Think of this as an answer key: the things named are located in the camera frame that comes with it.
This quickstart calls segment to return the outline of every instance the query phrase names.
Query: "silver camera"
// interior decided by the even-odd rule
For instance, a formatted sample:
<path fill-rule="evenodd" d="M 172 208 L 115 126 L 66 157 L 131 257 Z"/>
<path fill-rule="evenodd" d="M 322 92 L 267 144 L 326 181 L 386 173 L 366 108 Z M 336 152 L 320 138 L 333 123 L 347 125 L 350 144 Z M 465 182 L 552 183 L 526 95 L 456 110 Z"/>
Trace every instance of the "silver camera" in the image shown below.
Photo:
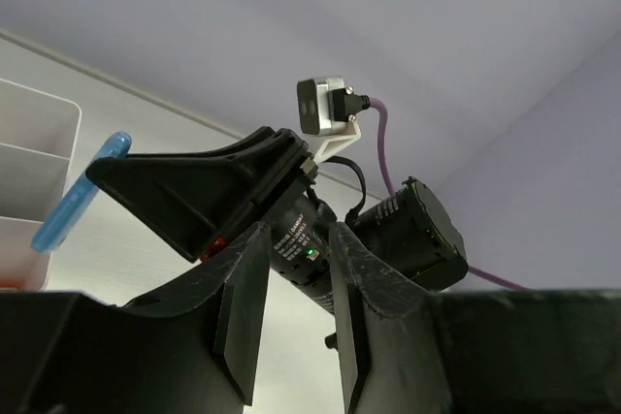
<path fill-rule="evenodd" d="M 345 88 L 343 78 L 313 78 L 299 81 L 298 110 L 302 133 L 330 136 L 342 133 L 346 122 L 336 121 L 330 91 Z"/>

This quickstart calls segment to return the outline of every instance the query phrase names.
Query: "wall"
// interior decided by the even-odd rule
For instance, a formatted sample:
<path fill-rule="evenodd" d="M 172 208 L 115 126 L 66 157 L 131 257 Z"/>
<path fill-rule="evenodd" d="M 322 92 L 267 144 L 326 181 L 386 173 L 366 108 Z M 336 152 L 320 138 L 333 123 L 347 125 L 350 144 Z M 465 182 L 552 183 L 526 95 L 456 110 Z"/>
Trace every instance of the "wall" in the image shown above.
<path fill-rule="evenodd" d="M 621 286 L 621 37 L 439 194 L 471 264 L 533 288 Z"/>
<path fill-rule="evenodd" d="M 210 150 L 234 140 L 103 82 L 0 40 L 0 77 L 77 102 L 83 111 L 71 181 L 111 133 L 124 130 L 136 152 Z M 343 216 L 360 193 L 320 178 L 317 193 Z M 83 290 L 126 303 L 190 266 L 117 203 L 101 194 L 52 258 L 51 290 Z M 255 407 L 265 414 L 343 412 L 338 355 L 323 345 L 331 316 L 271 276 Z"/>

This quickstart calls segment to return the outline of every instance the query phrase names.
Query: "white organizer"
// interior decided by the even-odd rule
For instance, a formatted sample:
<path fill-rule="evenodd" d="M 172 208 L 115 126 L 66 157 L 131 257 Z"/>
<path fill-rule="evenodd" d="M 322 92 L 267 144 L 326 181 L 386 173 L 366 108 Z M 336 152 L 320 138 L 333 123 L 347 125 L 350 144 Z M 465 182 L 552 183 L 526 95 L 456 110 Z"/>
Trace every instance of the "white organizer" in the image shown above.
<path fill-rule="evenodd" d="M 50 254 L 30 241 L 66 188 L 82 111 L 0 79 L 0 289 L 46 287 Z"/>

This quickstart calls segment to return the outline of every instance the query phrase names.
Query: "blue marker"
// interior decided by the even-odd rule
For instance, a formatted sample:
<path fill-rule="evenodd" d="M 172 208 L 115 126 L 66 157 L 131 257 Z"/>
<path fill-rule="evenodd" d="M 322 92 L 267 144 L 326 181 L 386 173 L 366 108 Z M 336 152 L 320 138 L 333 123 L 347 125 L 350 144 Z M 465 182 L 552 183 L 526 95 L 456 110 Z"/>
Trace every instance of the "blue marker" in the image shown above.
<path fill-rule="evenodd" d="M 131 145 L 132 138 L 127 133 L 114 133 L 97 151 L 91 164 L 103 157 L 123 158 L 129 152 Z M 86 177 L 85 172 L 82 172 L 78 180 L 39 228 L 30 243 L 30 247 L 42 253 L 55 250 L 67 238 L 71 229 L 78 223 L 98 192 L 99 188 Z"/>

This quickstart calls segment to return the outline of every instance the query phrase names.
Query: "white bracket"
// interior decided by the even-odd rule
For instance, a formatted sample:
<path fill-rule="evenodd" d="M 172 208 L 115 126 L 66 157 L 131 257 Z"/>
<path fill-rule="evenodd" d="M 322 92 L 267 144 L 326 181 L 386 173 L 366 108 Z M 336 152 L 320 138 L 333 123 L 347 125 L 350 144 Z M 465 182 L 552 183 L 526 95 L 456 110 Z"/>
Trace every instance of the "white bracket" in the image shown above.
<path fill-rule="evenodd" d="M 314 154 L 313 161 L 316 165 L 325 162 L 333 155 L 337 155 L 346 147 L 351 146 L 362 137 L 358 121 L 348 121 L 345 129 L 338 135 L 309 136 L 304 135 L 304 140 L 309 144 L 309 151 Z"/>

